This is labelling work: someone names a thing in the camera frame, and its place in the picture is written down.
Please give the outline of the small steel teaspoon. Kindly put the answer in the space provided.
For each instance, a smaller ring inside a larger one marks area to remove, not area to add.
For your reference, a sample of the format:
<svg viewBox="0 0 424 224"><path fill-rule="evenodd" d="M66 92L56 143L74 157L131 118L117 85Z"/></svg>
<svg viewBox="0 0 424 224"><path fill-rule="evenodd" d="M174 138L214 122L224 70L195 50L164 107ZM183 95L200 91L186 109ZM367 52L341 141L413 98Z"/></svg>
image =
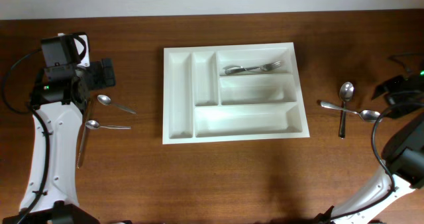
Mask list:
<svg viewBox="0 0 424 224"><path fill-rule="evenodd" d="M126 111L128 113L132 113L132 114L136 114L136 111L133 109L130 109L128 107L125 107L123 105L120 105L118 103L113 103L111 98L107 95L98 95L97 96L97 100L102 104L102 105L112 105L115 106L123 111Z"/></svg>
<svg viewBox="0 0 424 224"><path fill-rule="evenodd" d="M100 125L97 121L94 120L88 120L85 122L85 126L88 129L117 129L117 130L129 130L132 129L130 126L119 126L119 125Z"/></svg>

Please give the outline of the steel tablespoon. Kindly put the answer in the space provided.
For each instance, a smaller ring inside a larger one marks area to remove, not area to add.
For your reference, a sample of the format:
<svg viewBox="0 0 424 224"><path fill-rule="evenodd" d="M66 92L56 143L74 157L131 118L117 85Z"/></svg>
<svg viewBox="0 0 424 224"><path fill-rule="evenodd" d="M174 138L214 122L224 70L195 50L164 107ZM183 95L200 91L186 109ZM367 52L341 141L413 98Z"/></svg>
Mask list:
<svg viewBox="0 0 424 224"><path fill-rule="evenodd" d="M342 108L346 107L346 104L352 99L354 94L354 86L351 82L345 82L339 91L339 98L342 101ZM345 138L345 127L346 127L346 112L341 112L341 121L339 126L339 137Z"/></svg>
<svg viewBox="0 0 424 224"><path fill-rule="evenodd" d="M369 122L369 123L375 123L380 116L380 113L377 111L372 110L362 110L362 111L353 111L347 108L339 107L337 105L334 105L332 103L326 102L326 101L320 101L320 106L327 108L327 109L334 109L338 111L344 111L347 113L354 113L358 115L363 121Z"/></svg>

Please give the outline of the steel fork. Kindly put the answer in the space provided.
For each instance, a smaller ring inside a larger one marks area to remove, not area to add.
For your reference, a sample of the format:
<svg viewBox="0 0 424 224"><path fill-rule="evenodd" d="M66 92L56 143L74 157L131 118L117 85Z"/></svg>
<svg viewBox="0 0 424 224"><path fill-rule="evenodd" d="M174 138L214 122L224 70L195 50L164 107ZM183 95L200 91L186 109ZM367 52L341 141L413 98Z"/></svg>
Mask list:
<svg viewBox="0 0 424 224"><path fill-rule="evenodd" d="M249 72L252 70L256 70L259 69L260 66L253 66L253 67L248 67L248 68L244 68L242 66L226 66L223 68L224 70L224 74L225 75L233 75L233 74L237 74L237 73L241 73L241 72Z"/></svg>
<svg viewBox="0 0 424 224"><path fill-rule="evenodd" d="M260 68L257 69L257 70L260 70L261 72L269 72L269 71L272 71L276 68L279 68L281 65L282 65L282 63L280 61L272 62L272 63L269 63L269 64L260 65Z"/></svg>

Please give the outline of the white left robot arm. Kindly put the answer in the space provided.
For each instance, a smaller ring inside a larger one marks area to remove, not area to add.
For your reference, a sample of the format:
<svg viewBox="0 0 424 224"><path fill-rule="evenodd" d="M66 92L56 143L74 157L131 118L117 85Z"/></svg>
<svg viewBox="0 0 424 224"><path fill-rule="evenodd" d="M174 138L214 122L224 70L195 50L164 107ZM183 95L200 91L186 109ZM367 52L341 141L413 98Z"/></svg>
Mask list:
<svg viewBox="0 0 424 224"><path fill-rule="evenodd" d="M41 41L45 67L36 75L26 103L34 121L30 177L19 213L4 223L98 223L80 208L76 193L76 153L93 90L116 84L111 59L89 59L84 32Z"/></svg>

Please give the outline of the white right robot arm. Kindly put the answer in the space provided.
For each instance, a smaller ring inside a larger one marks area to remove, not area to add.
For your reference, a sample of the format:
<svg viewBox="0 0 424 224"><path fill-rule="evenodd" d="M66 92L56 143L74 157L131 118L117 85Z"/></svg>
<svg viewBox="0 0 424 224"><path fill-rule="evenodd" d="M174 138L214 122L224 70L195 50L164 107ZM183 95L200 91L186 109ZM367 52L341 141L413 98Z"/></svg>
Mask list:
<svg viewBox="0 0 424 224"><path fill-rule="evenodd" d="M379 168L371 179L350 199L330 207L314 218L314 223L377 223L377 215L399 198L423 188L423 73L408 78L396 76L374 90L383 95L388 107L382 112L364 110L364 121L373 124L371 147ZM396 132L381 152L376 133L385 118L399 119L412 112L417 116Z"/></svg>

